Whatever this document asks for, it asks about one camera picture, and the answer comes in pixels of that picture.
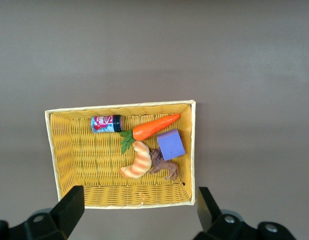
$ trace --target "gray surface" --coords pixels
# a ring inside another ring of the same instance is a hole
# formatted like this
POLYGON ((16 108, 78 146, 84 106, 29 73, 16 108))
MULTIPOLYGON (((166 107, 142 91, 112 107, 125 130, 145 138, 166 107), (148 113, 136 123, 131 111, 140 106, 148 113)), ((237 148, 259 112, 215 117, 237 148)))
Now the gray surface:
MULTIPOLYGON (((309 240, 309 1, 0 1, 0 219, 57 203, 44 110, 189 99, 196 186, 309 240)), ((70 239, 200 230, 196 206, 86 210, 70 239)))

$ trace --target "screw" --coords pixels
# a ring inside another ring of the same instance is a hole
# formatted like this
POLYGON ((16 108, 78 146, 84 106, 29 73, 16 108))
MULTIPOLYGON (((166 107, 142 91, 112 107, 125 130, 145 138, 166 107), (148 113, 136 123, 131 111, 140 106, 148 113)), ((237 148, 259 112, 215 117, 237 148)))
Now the screw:
POLYGON ((272 232, 272 233, 277 233, 278 232, 278 229, 272 225, 272 224, 266 224, 265 225, 265 228, 269 231, 269 232, 272 232))
POLYGON ((228 223, 228 224, 234 224, 236 221, 232 216, 225 216, 224 220, 228 223))
POLYGON ((36 217, 33 219, 33 222, 34 222, 34 223, 37 223, 37 222, 40 222, 42 219, 44 219, 44 216, 39 215, 39 216, 36 216, 36 217))

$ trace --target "can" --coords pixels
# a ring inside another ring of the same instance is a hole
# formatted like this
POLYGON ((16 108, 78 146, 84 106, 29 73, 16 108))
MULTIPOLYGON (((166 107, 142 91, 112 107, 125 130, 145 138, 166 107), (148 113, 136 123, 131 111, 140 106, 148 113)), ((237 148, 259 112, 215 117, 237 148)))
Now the can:
POLYGON ((118 133, 123 130, 123 118, 121 115, 93 116, 91 118, 91 130, 93 133, 118 133))

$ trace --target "blue block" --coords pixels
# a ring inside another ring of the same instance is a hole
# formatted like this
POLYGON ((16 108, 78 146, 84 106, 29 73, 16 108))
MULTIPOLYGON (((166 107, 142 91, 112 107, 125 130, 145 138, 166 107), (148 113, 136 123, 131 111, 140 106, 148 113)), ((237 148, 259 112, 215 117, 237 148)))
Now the blue block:
POLYGON ((172 129, 159 134, 157 141, 165 161, 179 157, 186 153, 177 129, 172 129))

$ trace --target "basket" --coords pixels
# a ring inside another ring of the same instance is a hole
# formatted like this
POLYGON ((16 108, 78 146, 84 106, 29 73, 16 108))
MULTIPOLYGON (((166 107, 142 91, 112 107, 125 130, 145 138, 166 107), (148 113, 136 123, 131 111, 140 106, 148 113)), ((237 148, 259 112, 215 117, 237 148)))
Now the basket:
POLYGON ((63 108, 45 111, 55 183, 59 201, 73 187, 84 187, 86 209, 144 209, 195 203, 194 100, 124 105, 63 108), (121 115, 123 130, 155 119, 181 113, 169 127, 143 141, 157 148, 157 135, 178 129, 185 154, 172 159, 178 164, 179 179, 169 179, 168 170, 146 173, 138 179, 123 177, 119 169, 133 164, 133 147, 121 153, 123 138, 118 132, 92 133, 91 117, 121 115))

